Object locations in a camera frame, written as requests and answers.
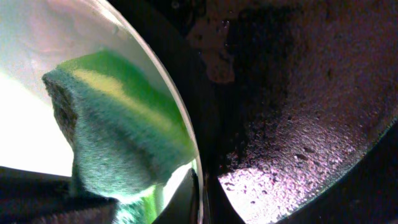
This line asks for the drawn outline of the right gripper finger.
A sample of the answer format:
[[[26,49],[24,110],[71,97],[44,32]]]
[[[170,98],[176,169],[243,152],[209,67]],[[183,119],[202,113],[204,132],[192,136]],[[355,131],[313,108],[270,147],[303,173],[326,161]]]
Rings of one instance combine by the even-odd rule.
[[[69,178],[1,167],[1,224],[110,224],[116,201],[71,197]]]

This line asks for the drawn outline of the green sponge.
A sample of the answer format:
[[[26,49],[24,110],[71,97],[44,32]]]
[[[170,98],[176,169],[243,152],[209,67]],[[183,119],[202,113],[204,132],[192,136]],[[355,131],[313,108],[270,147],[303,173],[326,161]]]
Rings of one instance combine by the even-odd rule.
[[[197,156],[174,99],[108,50],[62,62],[42,80],[73,151],[70,195],[116,199],[115,223],[153,222],[163,187]]]

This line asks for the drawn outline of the mint green plate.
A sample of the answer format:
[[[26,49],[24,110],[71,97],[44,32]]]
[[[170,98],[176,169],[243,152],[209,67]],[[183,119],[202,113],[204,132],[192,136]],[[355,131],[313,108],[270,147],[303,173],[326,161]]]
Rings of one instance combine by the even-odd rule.
[[[1,167],[65,176],[73,151],[53,113],[42,77],[67,60],[103,50],[134,64],[171,96],[197,150],[162,189],[164,209],[151,223],[201,223],[203,174],[189,74],[200,63],[188,42],[145,1],[1,2]]]

